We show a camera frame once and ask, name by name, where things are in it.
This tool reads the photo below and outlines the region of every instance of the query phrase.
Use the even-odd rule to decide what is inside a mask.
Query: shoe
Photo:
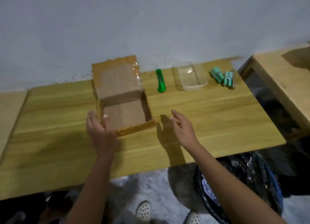
[[[151,204],[147,200],[139,204],[135,217],[136,223],[149,224],[151,222]]]
[[[184,224],[201,224],[200,215],[194,211],[190,211],[184,221]]]

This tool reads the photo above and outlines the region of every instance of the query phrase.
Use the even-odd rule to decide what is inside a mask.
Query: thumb
[[[180,126],[178,125],[178,123],[176,122],[176,119],[173,116],[170,117],[170,121],[171,121],[171,123],[173,125],[173,130],[174,130],[175,133],[178,130],[180,130]]]
[[[107,115],[103,115],[102,121],[104,123],[105,129],[112,129],[110,118]]]

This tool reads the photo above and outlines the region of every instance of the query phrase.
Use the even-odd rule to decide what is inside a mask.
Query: forearm
[[[111,163],[97,159],[65,224],[100,224],[107,196]]]
[[[189,153],[233,223],[285,223],[262,199],[223,167],[202,145]]]

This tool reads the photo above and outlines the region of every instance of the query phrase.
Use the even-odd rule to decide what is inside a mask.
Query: clear plastic container
[[[193,61],[177,62],[173,68],[178,68],[180,81],[185,91],[200,89],[207,85],[207,77],[200,64]]]

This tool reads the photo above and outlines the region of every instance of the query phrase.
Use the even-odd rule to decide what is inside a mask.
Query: person's left hand
[[[110,118],[104,115],[102,120],[105,127],[100,124],[96,113],[89,111],[86,118],[86,128],[93,142],[98,159],[104,159],[112,163],[119,144],[118,138],[115,130],[111,127]]]

